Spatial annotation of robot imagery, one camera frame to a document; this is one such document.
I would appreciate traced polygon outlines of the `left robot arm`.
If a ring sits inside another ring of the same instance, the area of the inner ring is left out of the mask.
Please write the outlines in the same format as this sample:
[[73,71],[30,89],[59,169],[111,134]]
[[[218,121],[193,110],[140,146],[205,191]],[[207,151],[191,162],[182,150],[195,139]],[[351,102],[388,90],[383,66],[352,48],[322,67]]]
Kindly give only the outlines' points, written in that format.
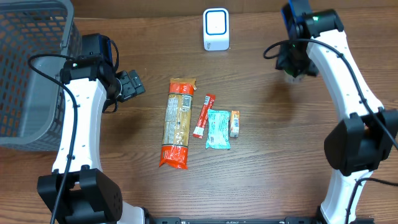
[[57,84],[65,94],[60,148],[52,173],[37,183],[51,223],[154,222],[145,208],[123,200],[121,189],[101,167],[102,114],[145,92],[135,70],[118,70],[119,59],[112,56],[117,51],[105,35],[84,35],[81,54],[65,57],[60,70]]

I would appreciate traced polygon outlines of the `green lid white jar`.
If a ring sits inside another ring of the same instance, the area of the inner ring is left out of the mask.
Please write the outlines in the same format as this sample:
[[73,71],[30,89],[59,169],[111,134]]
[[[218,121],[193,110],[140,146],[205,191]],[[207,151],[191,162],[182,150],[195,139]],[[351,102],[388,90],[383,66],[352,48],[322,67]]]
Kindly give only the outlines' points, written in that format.
[[300,74],[297,75],[296,77],[287,71],[284,71],[284,74],[285,74],[284,80],[289,84],[301,83],[305,78],[305,74]]

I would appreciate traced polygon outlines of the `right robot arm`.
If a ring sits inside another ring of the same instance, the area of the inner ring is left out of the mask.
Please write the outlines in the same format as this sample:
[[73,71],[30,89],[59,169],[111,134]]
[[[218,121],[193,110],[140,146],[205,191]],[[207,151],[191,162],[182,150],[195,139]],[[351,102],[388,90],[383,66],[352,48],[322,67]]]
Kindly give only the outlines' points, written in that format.
[[308,1],[281,10],[289,38],[278,43],[276,69],[290,81],[321,75],[338,115],[324,152],[332,168],[318,223],[360,223],[356,206],[366,182],[397,147],[397,111],[387,110],[366,84],[336,11],[315,12]]

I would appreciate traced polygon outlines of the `orange noodle packet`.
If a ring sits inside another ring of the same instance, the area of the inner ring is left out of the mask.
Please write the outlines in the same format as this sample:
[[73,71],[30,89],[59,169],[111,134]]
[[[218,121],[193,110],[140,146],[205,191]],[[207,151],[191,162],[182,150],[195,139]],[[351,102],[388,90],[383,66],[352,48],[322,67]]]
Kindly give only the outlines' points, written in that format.
[[187,169],[192,101],[196,80],[171,78],[164,119],[160,163]]

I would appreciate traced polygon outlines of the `teal snack packet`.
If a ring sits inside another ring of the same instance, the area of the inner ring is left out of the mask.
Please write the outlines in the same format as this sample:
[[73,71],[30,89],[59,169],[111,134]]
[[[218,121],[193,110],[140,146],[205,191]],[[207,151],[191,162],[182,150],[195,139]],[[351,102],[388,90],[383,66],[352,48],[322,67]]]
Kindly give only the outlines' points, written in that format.
[[208,110],[207,149],[231,149],[229,143],[229,117],[229,111]]

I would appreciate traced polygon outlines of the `small orange white box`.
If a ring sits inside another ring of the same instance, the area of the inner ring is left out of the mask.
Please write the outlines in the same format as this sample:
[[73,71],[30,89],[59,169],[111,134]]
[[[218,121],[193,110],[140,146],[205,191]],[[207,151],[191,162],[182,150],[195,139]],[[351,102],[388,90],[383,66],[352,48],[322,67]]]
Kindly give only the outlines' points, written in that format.
[[230,116],[230,124],[229,124],[229,135],[231,138],[237,138],[239,136],[239,125],[240,125],[240,112],[232,111]]

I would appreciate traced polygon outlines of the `red white stick packet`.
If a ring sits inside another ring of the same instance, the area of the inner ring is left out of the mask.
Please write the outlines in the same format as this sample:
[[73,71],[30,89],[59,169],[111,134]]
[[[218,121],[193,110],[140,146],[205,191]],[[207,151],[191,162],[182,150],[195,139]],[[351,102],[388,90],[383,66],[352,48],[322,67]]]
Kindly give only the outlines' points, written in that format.
[[216,99],[215,95],[206,94],[197,125],[195,126],[193,132],[193,137],[198,139],[203,138],[203,133],[208,119],[208,110],[212,109],[215,99]]

